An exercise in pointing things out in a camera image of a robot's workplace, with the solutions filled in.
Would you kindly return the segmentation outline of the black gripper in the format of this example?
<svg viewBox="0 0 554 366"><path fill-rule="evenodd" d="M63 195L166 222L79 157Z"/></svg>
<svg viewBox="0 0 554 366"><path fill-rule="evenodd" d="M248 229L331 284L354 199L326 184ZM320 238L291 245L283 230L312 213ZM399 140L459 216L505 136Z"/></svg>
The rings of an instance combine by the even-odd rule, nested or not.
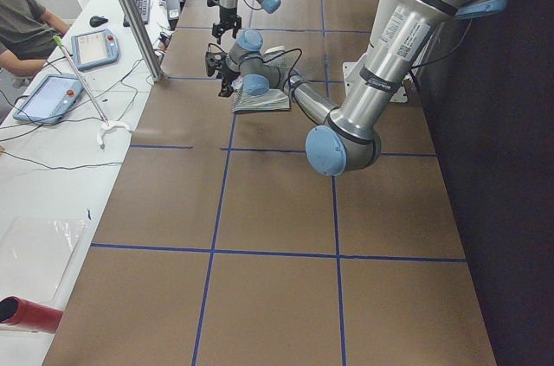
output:
<svg viewBox="0 0 554 366"><path fill-rule="evenodd" d="M220 97L230 97L235 89L233 82L237 79L237 72L231 69L227 64L228 54L224 51L210 52L205 54L205 68L208 77L214 74L221 81Z"/></svg>
<svg viewBox="0 0 554 366"><path fill-rule="evenodd" d="M235 39L242 29L242 18L237 14L238 0L207 0L207 6L219 8L219 22L212 25L212 35L216 42L220 44L222 36L228 30L232 31Z"/></svg>

